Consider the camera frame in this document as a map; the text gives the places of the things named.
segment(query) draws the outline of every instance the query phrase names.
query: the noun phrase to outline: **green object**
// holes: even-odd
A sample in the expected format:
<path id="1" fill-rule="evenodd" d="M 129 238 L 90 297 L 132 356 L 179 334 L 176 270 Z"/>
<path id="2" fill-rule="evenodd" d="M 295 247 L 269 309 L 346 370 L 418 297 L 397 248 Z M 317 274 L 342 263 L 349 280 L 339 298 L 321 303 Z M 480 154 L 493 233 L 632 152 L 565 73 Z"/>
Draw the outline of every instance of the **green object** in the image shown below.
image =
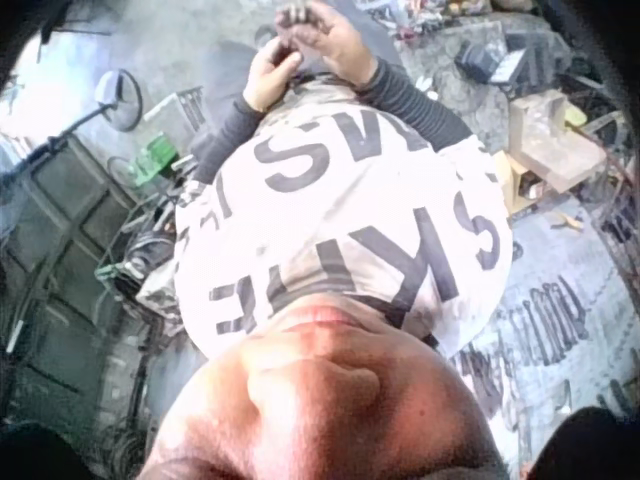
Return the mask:
<path id="1" fill-rule="evenodd" d="M 142 149 L 131 166 L 136 187 L 141 187 L 155 178 L 167 165 L 178 158 L 178 151 L 164 133 L 154 138 Z"/>

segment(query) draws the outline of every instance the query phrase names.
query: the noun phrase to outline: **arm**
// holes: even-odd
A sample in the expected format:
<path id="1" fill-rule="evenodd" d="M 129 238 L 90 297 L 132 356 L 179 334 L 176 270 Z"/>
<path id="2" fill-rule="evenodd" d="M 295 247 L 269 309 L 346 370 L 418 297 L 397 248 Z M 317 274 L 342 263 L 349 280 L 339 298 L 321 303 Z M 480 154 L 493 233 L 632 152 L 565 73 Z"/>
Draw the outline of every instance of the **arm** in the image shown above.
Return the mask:
<path id="1" fill-rule="evenodd" d="M 441 103 L 427 98 L 409 78 L 382 59 L 373 78 L 356 89 L 360 100 L 411 126 L 437 152 L 472 135 L 466 123 Z"/>
<path id="2" fill-rule="evenodd" d="M 285 57 L 276 65 L 276 59 Z M 284 94 L 287 82 L 302 63 L 299 52 L 286 49 L 274 38 L 260 50 L 249 70 L 241 97 L 233 102 L 231 113 L 204 154 L 199 158 L 194 180 L 211 184 L 222 164 L 258 129 L 266 112 Z"/>

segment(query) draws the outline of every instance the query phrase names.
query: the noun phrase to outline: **lips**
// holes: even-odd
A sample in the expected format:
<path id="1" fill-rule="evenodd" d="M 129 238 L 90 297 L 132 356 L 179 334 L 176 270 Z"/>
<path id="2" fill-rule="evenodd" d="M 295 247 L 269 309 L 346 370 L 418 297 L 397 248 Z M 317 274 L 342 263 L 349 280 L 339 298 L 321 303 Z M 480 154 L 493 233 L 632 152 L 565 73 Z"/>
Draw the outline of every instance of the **lips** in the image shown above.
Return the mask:
<path id="1" fill-rule="evenodd" d="M 312 328 L 313 326 L 321 326 L 323 328 L 351 327 L 367 330 L 353 315 L 339 308 L 324 305 L 313 305 L 292 310 L 282 319 L 278 325 L 278 330 L 290 332 L 301 328 Z"/>

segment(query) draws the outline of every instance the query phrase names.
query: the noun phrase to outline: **person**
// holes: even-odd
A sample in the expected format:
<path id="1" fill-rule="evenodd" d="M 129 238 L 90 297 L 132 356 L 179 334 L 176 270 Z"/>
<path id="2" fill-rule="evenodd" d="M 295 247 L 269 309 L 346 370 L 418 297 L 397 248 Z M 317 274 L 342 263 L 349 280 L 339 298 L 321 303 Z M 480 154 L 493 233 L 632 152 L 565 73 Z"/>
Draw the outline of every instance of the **person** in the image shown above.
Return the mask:
<path id="1" fill-rule="evenodd" d="M 510 267 L 492 158 L 351 2 L 309 14 L 214 54 L 175 253 L 209 361 L 140 478 L 503 478 L 447 360 Z"/>

